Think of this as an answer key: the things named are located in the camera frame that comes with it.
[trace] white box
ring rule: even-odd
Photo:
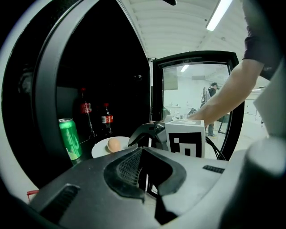
[[[170,152],[205,157],[205,124],[203,120],[181,119],[165,124]]]

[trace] glass door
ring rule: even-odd
[[[238,64],[235,53],[197,51],[153,61],[153,120],[187,119],[220,92]],[[244,104],[206,127],[206,136],[230,159],[243,121]],[[205,158],[215,159],[206,144]]]

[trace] egg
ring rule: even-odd
[[[115,153],[121,150],[120,141],[117,138],[111,138],[108,140],[107,148],[110,152]]]

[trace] red bottle label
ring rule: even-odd
[[[80,113],[81,114],[87,114],[87,113],[90,113],[90,112],[92,112],[90,103],[86,102],[86,103],[82,103],[80,105]]]
[[[113,116],[112,115],[110,115],[110,116],[102,116],[101,117],[101,122],[104,123],[104,124],[113,123]]]

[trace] white plate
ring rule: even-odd
[[[119,140],[120,145],[121,145],[121,150],[128,148],[128,142],[129,142],[128,137],[111,137],[111,138],[117,138]],[[111,138],[106,138],[104,140],[101,140],[100,142],[94,145],[93,149],[91,150],[91,155],[93,158],[110,154],[110,151],[107,148],[107,143],[108,143],[108,140]]]

